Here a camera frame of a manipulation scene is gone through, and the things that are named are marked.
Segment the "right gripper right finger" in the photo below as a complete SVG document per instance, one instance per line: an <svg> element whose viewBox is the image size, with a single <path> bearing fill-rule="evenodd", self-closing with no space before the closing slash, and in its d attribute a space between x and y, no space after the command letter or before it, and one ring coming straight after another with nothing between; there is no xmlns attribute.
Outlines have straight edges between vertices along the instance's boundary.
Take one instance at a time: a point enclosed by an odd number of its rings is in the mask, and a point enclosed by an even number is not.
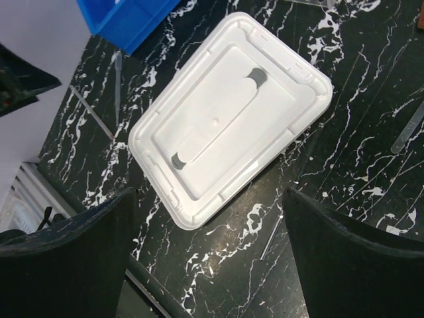
<svg viewBox="0 0 424 318"><path fill-rule="evenodd" d="M284 220L310 317L422 317L423 242L287 188Z"/></svg>

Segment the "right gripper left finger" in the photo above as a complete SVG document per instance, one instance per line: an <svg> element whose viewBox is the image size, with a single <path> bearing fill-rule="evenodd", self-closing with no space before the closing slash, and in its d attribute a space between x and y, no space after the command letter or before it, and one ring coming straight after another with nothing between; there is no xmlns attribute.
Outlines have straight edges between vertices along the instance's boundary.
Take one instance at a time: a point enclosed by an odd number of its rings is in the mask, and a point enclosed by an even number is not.
<svg viewBox="0 0 424 318"><path fill-rule="evenodd" d="M2 317L114 317L138 227L138 192L1 244Z"/></svg>

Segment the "glass thermometer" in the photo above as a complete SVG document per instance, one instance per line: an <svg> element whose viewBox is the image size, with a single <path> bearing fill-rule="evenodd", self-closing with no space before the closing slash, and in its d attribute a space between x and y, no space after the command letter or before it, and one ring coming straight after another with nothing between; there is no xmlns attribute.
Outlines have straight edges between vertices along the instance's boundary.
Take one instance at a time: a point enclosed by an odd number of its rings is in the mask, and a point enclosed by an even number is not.
<svg viewBox="0 0 424 318"><path fill-rule="evenodd" d="M97 113L94 111L92 106L90 106L88 104L88 102L82 97L82 95L79 93L79 91L73 85L69 85L69 88L70 88L71 92L79 99L79 101L82 103L82 105L87 109L87 112L94 118L96 123L100 126L100 128L107 135L107 137L110 140L113 140L114 139L113 133L108 129L106 124L97 115Z"/></svg>

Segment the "thin glass rod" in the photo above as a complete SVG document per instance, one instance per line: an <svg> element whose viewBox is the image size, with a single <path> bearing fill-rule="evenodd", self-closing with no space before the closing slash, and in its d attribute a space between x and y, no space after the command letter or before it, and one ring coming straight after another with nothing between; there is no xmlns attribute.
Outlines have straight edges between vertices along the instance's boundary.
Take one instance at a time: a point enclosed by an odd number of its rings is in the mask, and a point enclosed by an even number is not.
<svg viewBox="0 0 424 318"><path fill-rule="evenodd" d="M267 255L267 253L268 253L268 251L270 249L270 246L271 246L271 244L272 244L272 242L273 242L273 240L274 240L274 238L276 236L276 233L278 231L278 228L279 228L280 224L283 221L283 218L284 218L284 215L283 214L279 215L276 218L276 221L275 221L275 223L274 223L274 225L272 227L272 230L271 230L271 233L270 233L270 235L268 237L268 240L266 241L266 244L264 246L264 249L262 250L262 253L260 255L260 260L261 261L263 261L265 259L266 255Z"/></svg>

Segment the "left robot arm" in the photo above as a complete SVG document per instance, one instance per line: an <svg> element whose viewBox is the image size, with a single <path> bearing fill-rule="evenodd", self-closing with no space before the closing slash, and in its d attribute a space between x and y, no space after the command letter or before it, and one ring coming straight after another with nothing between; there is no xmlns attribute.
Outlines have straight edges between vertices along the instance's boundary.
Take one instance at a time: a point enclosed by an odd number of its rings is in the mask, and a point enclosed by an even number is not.
<svg viewBox="0 0 424 318"><path fill-rule="evenodd" d="M1 44L1 116L38 101L61 86L60 80L23 60Z"/></svg>

